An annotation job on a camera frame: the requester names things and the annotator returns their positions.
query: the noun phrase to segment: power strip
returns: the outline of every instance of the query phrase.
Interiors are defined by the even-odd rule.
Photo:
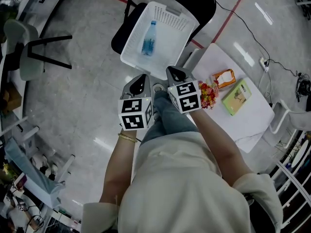
[[[261,57],[259,59],[259,64],[260,64],[260,66],[261,66],[261,68],[263,69],[264,72],[269,71],[268,60],[266,60],[263,57]]]

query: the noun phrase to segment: gray floor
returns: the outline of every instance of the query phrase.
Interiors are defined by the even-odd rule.
[[[135,2],[152,0],[134,0]],[[171,0],[155,0],[179,7]],[[232,9],[237,0],[217,0]],[[271,18],[266,20],[259,6]],[[117,100],[131,78],[141,72],[120,61],[110,42],[123,21],[125,3],[118,0],[64,0],[50,21],[45,37],[72,34],[73,39],[60,45],[50,44],[46,55],[70,61],[72,70],[46,64],[39,80],[28,83],[25,114],[40,131],[37,144],[47,155],[66,160],[76,156],[67,188],[61,193],[62,206],[77,219],[81,204],[98,201],[109,156],[120,131]],[[254,32],[271,58],[292,70],[311,75],[310,24],[294,0],[242,0],[236,10]],[[228,16],[217,7],[212,21],[195,37],[207,47]],[[254,41],[243,22],[233,16],[218,38],[220,46],[253,80],[259,83],[262,68],[258,59],[264,50]],[[184,59],[196,46],[190,43]],[[296,78],[280,66],[271,64],[272,100],[284,99],[295,109],[305,108],[305,100],[296,102]],[[268,78],[261,91],[266,92]],[[249,154],[243,154],[255,171],[271,164],[269,156],[277,153],[263,140]]]

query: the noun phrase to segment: green book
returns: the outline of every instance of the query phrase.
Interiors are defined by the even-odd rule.
[[[222,99],[224,106],[229,113],[234,116],[238,110],[246,103],[251,97],[252,93],[248,88],[245,80],[239,81],[234,88],[228,92]]]

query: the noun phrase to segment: laundry basket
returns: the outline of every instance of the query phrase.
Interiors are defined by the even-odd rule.
[[[152,20],[156,21],[155,49],[152,56],[146,56],[141,49]],[[127,39],[121,61],[166,80],[166,68],[176,65],[194,26],[194,20],[185,14],[158,2],[150,2]]]

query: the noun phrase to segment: jeans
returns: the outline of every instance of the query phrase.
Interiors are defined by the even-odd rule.
[[[159,116],[155,119],[154,125],[148,130],[141,145],[152,139],[180,132],[199,132],[198,128],[181,114],[172,104],[169,94],[165,91],[155,93],[154,112]]]

